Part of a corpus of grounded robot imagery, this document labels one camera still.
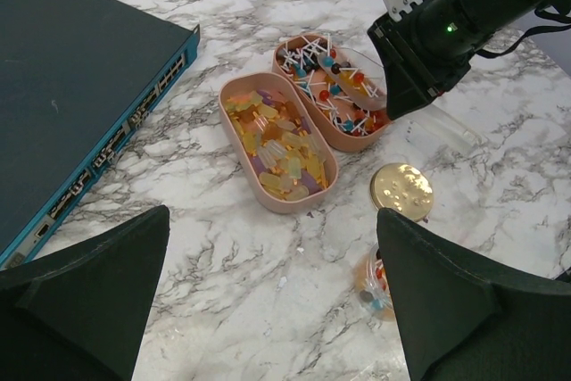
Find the clear plastic jar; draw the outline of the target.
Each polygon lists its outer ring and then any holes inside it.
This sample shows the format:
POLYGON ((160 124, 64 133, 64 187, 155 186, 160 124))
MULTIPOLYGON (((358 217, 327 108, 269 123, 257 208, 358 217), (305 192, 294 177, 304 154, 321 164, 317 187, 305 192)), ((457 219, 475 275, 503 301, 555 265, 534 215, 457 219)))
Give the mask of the clear plastic jar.
POLYGON ((361 306, 382 321, 395 321, 393 301, 378 244, 362 256, 353 269, 353 285, 361 306))

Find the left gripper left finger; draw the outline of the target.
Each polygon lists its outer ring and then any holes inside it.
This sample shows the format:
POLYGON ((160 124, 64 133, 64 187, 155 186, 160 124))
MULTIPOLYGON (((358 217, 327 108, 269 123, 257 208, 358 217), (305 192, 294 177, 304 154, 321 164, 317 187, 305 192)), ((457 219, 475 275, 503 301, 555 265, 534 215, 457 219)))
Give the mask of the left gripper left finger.
POLYGON ((160 205, 1 273, 3 380, 130 380, 170 237, 160 205))

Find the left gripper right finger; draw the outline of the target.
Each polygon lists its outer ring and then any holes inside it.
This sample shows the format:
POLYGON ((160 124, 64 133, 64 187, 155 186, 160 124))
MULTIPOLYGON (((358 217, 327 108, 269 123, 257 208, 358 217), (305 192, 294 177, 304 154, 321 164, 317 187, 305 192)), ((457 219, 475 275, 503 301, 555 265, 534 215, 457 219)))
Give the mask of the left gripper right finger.
POLYGON ((377 241, 410 379, 570 378, 569 271, 513 269, 392 209, 377 241))

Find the pink tray of lollipops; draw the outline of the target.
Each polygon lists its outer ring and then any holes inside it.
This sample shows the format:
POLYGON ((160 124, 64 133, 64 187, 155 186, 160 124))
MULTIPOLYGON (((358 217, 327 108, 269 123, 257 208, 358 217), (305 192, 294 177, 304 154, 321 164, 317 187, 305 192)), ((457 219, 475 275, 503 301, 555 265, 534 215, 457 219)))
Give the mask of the pink tray of lollipops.
POLYGON ((272 60, 272 70, 294 85, 329 145, 346 153, 373 145, 391 123, 385 108, 363 109, 339 85, 351 83, 361 95, 378 89, 355 60, 330 37, 312 33, 279 43, 272 60))

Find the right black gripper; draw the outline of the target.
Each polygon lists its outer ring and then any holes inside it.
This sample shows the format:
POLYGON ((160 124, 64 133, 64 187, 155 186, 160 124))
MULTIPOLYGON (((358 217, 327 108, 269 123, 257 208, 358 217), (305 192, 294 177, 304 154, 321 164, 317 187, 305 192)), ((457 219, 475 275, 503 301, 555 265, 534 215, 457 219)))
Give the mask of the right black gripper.
POLYGON ((369 28, 385 70, 387 115, 397 120, 452 90, 499 30, 557 0, 426 0, 399 22, 388 13, 369 28))

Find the clear plastic scoop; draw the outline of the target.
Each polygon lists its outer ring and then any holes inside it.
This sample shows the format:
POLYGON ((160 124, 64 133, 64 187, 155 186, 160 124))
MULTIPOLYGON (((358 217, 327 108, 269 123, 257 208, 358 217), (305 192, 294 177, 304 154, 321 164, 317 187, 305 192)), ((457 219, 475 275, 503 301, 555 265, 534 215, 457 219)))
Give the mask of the clear plastic scoop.
MULTIPOLYGON (((331 48, 318 54, 317 59, 323 71, 361 109, 379 111, 387 108, 385 71, 380 62, 348 47, 331 48)), ((483 143, 475 131, 433 105, 408 114, 405 118, 465 155, 483 143)))

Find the pink tray of popsicle candies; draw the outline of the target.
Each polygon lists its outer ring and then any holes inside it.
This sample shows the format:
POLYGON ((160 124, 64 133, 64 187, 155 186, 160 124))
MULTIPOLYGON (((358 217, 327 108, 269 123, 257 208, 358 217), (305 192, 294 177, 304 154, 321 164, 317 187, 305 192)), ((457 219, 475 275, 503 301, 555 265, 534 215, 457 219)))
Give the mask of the pink tray of popsicle candies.
POLYGON ((272 72, 228 81, 219 92, 222 126, 265 208, 302 211, 331 193, 338 165, 294 85, 272 72))

